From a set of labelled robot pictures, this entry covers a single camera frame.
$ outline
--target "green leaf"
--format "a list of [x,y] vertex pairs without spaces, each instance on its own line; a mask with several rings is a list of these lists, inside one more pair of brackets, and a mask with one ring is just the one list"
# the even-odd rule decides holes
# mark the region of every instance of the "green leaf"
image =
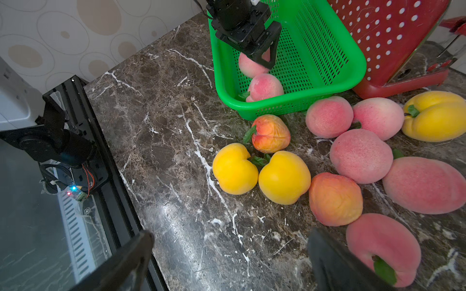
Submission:
[[348,130],[361,129],[362,127],[363,125],[359,121],[357,121],[355,123],[352,123]]
[[397,282],[395,270],[393,270],[393,268],[390,267],[379,256],[375,256],[374,271],[380,278],[382,278],[385,282],[387,282],[390,285],[394,285]]
[[268,161],[266,159],[260,158],[258,156],[252,156],[248,160],[250,160],[251,163],[259,167],[264,167],[268,164]]
[[257,131],[256,131],[256,125],[254,125],[253,127],[251,127],[247,132],[246,134],[244,135],[243,137],[243,144],[248,144],[249,141],[251,140],[251,138],[253,137],[253,134],[255,134]]
[[393,149],[392,152],[394,160],[404,157],[403,153],[399,149]]
[[408,106],[408,112],[412,117],[416,117],[419,115],[420,111],[414,107],[414,105]]
[[246,92],[238,94],[238,98],[241,99],[242,101],[245,101],[246,98],[249,97],[250,94],[251,92],[246,91]]

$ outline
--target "red wire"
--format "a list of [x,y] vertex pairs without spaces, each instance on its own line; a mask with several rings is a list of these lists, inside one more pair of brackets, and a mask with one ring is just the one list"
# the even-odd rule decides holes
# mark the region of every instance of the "red wire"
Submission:
[[91,173],[91,171],[89,170],[89,168],[86,167],[86,170],[87,170],[87,172],[89,173],[90,177],[92,178],[92,186],[91,186],[90,188],[93,189],[94,186],[96,185],[96,179],[94,178],[94,175]]
[[89,197],[90,195],[90,185],[89,185],[89,176],[88,176],[88,173],[87,173],[87,170],[86,168],[84,167],[84,164],[82,164],[82,169],[84,170],[84,172],[86,173],[86,178],[88,180],[88,195],[86,196],[86,199]]

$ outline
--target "red dotted container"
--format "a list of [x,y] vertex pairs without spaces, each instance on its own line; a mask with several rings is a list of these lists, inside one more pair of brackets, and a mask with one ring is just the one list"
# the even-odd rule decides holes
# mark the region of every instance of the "red dotted container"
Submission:
[[442,83],[448,71],[388,83],[437,26],[450,0],[328,0],[367,60],[363,99]]

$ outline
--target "marble countertop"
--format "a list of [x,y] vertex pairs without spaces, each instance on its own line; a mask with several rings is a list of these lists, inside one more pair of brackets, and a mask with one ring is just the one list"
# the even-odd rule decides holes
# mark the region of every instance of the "marble countertop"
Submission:
[[[455,72],[441,90],[465,95]],[[86,93],[171,290],[315,290],[307,233],[321,226],[308,194],[297,203],[272,203],[256,186],[241,196],[221,191],[212,161],[240,142],[252,122],[225,106],[215,91],[207,19],[201,14],[86,86]],[[394,96],[404,103],[425,89]],[[340,94],[353,105],[352,92]],[[335,173],[332,140],[313,136],[305,115],[281,116],[291,132],[288,151],[311,175]],[[401,132],[387,143],[407,155],[439,159],[466,175],[466,137],[420,142]],[[422,215],[394,204],[381,182],[361,185],[364,213],[403,223],[418,239],[422,262],[405,290],[464,290],[466,212]],[[327,227],[345,243],[346,227]]]

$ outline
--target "orange peach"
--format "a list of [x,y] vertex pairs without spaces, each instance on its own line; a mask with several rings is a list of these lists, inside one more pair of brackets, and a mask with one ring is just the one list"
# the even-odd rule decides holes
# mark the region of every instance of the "orange peach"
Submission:
[[271,154],[286,148],[290,144],[291,135],[283,121],[271,114],[262,115],[254,120],[256,133],[252,136],[256,150]]
[[414,235],[401,223],[382,214],[367,213],[346,229],[348,249],[371,270],[374,256],[394,271],[395,287],[406,287],[416,277],[421,248]]
[[466,203],[466,179],[442,161],[417,156],[398,158],[382,182],[396,204],[414,212],[443,214]]
[[247,90],[250,95],[246,98],[246,102],[256,102],[285,94],[280,81],[271,74],[255,76]]
[[337,137],[347,131],[353,121],[353,109],[346,99],[332,96],[318,100],[306,113],[310,132],[322,138]]
[[351,179],[320,173],[312,179],[309,205],[315,218],[326,226],[347,225],[361,216],[363,195]]
[[353,111],[353,122],[360,122],[362,129],[372,131],[383,141],[397,134],[403,126],[403,108],[387,98],[362,100]]
[[358,184],[370,184],[385,177],[393,163],[390,146],[372,131],[352,129],[335,139],[330,161],[337,172]]
[[[270,49],[266,50],[264,54],[262,54],[262,58],[266,61],[270,61]],[[246,75],[246,77],[254,78],[259,74],[268,73],[269,69],[260,65],[250,58],[248,58],[244,53],[240,54],[238,59],[238,66],[240,67],[240,71]]]

